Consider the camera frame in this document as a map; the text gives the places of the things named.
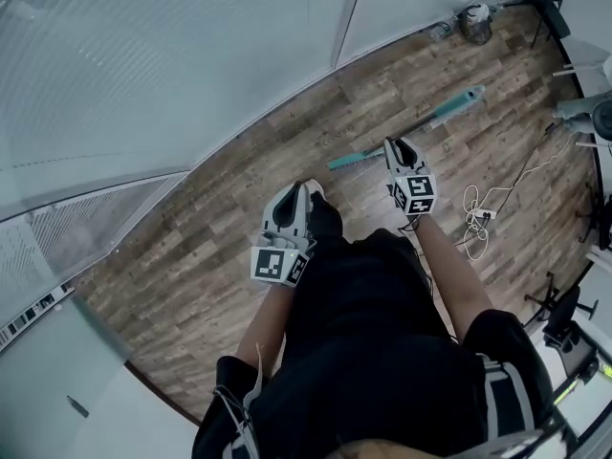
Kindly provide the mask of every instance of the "forearm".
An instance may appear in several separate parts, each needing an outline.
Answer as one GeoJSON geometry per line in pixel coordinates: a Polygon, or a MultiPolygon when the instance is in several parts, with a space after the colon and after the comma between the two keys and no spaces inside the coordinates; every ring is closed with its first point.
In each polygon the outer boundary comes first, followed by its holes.
{"type": "Polygon", "coordinates": [[[285,326],[294,301],[294,289],[272,286],[238,345],[236,357],[257,368],[261,354],[264,375],[271,376],[285,337],[285,326]]]}
{"type": "Polygon", "coordinates": [[[416,235],[459,341],[473,320],[492,308],[483,283],[465,257],[429,215],[419,218],[416,235]]]}

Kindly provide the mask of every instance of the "teal mop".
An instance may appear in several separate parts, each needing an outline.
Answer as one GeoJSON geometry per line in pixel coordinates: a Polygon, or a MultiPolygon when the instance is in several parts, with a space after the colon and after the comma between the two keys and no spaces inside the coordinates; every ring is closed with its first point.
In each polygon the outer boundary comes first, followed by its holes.
{"type": "MultiPolygon", "coordinates": [[[[397,140],[398,138],[401,138],[406,134],[411,133],[412,131],[415,131],[420,127],[426,125],[430,125],[432,129],[438,127],[440,124],[443,124],[447,120],[454,118],[455,116],[458,116],[459,114],[468,110],[470,107],[473,106],[474,103],[476,103],[482,98],[484,93],[484,85],[477,85],[475,87],[467,88],[461,94],[442,102],[440,105],[435,107],[429,114],[410,124],[400,134],[389,139],[391,141],[397,140]]],[[[350,155],[337,158],[328,163],[328,167],[330,170],[336,170],[337,168],[342,168],[349,164],[356,164],[357,162],[362,162],[363,160],[367,160],[368,158],[380,157],[382,155],[384,155],[383,147],[375,146],[374,148],[366,149],[358,153],[351,153],[350,155]]]]}

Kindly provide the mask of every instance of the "wooden floor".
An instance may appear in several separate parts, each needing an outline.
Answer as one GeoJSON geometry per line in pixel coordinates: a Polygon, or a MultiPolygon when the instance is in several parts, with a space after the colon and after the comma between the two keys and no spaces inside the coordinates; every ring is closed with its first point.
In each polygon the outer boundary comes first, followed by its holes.
{"type": "MultiPolygon", "coordinates": [[[[338,207],[349,240],[405,224],[386,193],[381,161],[329,172],[329,160],[399,132],[427,109],[469,85],[487,86],[483,103],[411,138],[437,176],[435,218],[462,239],[464,189],[509,186],[552,119],[560,98],[577,96],[551,40],[529,49],[530,8],[507,9],[483,47],[461,35],[432,43],[416,34],[328,77],[269,114],[192,173],[113,253],[78,278],[80,293],[134,349],[132,361],[170,398],[196,416],[210,401],[215,363],[233,352],[266,286],[250,281],[250,247],[262,210],[296,179],[314,177],[338,207]]],[[[557,153],[557,132],[530,161],[557,153]]],[[[527,319],[545,274],[567,287],[586,265],[577,241],[587,210],[585,182],[595,183],[592,152],[570,145],[529,175],[490,225],[491,242],[473,266],[498,308],[527,319]]],[[[504,192],[487,202],[498,208],[504,192]]],[[[478,252],[480,242],[472,242],[478,252]]]]}

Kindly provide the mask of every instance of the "black shirt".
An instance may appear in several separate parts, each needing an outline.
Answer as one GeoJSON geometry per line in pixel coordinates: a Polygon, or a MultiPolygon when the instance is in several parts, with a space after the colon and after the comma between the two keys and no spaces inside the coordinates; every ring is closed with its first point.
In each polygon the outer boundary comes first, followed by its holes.
{"type": "MultiPolygon", "coordinates": [[[[458,345],[417,264],[348,244],[311,260],[295,291],[282,365],[250,409],[262,458],[325,457],[364,439],[442,456],[485,442],[484,366],[476,352],[512,363],[536,425],[548,417],[550,380],[516,317],[484,312],[458,345]]],[[[240,401],[256,374],[234,357],[217,363],[217,384],[240,401]]],[[[235,433],[215,398],[193,457],[221,457],[235,433]]]]}

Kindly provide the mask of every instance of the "sneaker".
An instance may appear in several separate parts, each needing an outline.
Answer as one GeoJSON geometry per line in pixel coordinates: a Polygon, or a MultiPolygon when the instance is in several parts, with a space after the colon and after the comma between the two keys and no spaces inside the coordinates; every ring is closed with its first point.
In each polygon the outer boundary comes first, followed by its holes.
{"type": "Polygon", "coordinates": [[[315,192],[318,192],[319,194],[321,194],[321,197],[325,199],[325,192],[323,191],[323,187],[315,179],[307,180],[306,182],[304,182],[304,185],[308,189],[309,196],[313,195],[315,192]]]}

